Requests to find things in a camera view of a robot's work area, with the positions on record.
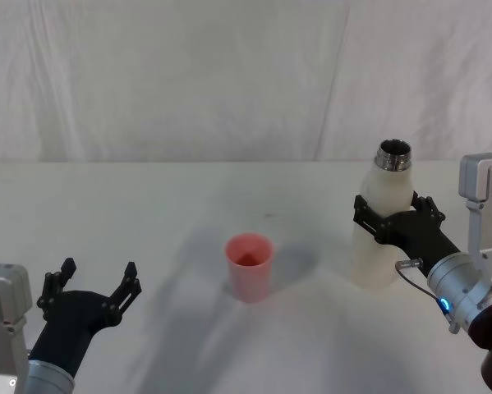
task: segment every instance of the table surface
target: table surface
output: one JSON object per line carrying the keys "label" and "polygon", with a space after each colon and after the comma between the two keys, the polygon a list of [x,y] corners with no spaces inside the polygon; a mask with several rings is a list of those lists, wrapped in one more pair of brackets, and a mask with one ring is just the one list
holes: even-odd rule
{"label": "table surface", "polygon": [[[347,280],[352,204],[369,163],[0,164],[0,263],[67,289],[110,294],[128,261],[142,294],[92,341],[75,394],[489,393],[485,351],[454,336],[434,302],[397,280]],[[467,245],[458,163],[416,163],[416,190]],[[277,247],[272,295],[229,292],[223,245],[259,231]],[[416,270],[407,275],[419,283]],[[27,315],[27,345],[43,328]]]}

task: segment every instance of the plastic cup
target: plastic cup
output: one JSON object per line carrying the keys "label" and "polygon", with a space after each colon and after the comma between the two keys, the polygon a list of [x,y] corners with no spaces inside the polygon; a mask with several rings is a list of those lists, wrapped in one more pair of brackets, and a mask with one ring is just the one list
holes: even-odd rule
{"label": "plastic cup", "polygon": [[271,241],[260,234],[240,234],[228,241],[225,253],[236,298],[254,303],[268,296],[273,252]]}

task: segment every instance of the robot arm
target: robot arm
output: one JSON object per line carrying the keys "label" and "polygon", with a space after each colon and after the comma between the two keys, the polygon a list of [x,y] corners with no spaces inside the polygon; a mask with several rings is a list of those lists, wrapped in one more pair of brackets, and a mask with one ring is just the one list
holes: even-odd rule
{"label": "robot arm", "polygon": [[32,305],[28,274],[22,266],[0,264],[0,394],[71,394],[92,337],[117,326],[141,293],[134,263],[109,297],[63,291],[75,270],[67,259],[61,272],[46,274],[37,304],[47,324],[27,357],[22,328]]}
{"label": "robot arm", "polygon": [[357,196],[354,221],[378,243],[396,245],[418,262],[430,289],[448,305],[444,313],[451,332],[463,328],[479,347],[490,350],[481,372],[492,388],[492,153],[462,159],[459,191],[471,211],[470,254],[440,230],[445,217],[430,197],[414,194],[415,210],[382,218]]}

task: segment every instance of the wall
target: wall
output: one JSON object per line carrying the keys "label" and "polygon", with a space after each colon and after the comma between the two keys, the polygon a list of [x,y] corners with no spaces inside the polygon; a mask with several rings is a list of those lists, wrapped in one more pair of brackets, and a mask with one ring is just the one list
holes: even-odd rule
{"label": "wall", "polygon": [[0,161],[492,150],[492,0],[0,0]]}

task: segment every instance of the plastic bottle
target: plastic bottle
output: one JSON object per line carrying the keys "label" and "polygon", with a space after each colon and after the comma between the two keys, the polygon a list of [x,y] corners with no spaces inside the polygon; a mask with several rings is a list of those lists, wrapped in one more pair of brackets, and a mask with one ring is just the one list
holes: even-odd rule
{"label": "plastic bottle", "polygon": [[[380,216],[410,209],[413,196],[412,149],[402,140],[381,143],[370,171],[361,185],[361,195]],[[396,277],[400,249],[380,245],[355,224],[352,236],[352,279],[360,287],[384,288]]]}

